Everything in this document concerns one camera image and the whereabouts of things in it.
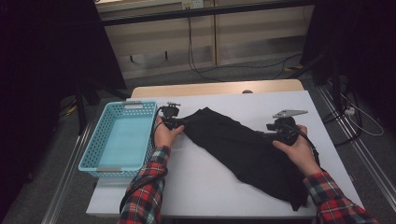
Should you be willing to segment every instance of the blue basket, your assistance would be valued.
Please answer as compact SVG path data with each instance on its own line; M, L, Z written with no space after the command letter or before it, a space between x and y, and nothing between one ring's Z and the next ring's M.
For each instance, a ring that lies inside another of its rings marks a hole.
M153 101L106 105L78 169L95 177L135 176L149 159Z

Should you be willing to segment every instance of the red plaid shirt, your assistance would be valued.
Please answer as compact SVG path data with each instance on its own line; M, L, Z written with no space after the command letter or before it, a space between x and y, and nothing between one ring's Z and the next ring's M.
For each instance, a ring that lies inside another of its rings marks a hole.
M132 180L127 191L135 185L165 172L171 149L156 147L151 159ZM320 223L378 223L367 212L350 201L328 173L320 173L304 180L318 209ZM149 182L136 190L127 200L120 214L120 224L161 223L164 179Z
M320 223L378 223L350 201L328 173L309 176L304 183L317 207Z

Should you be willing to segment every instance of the white table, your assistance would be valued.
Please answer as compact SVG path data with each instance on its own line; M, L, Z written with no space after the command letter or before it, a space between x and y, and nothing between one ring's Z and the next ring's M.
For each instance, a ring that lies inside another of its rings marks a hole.
M180 103L179 118L200 108L209 108L240 121L253 130L267 132L265 124L283 109L307 110L294 117L308 128L308 136L318 149L322 167L327 170L346 196L362 206L347 171L327 134L307 91L286 91L254 94L198 95L152 97L158 106ZM238 181L232 172L185 134L174 144L169 174L163 193L163 217L314 217L316 209L308 200L307 207L293 212L289 203ZM87 213L99 217L117 217L120 200L130 178L100 178Z

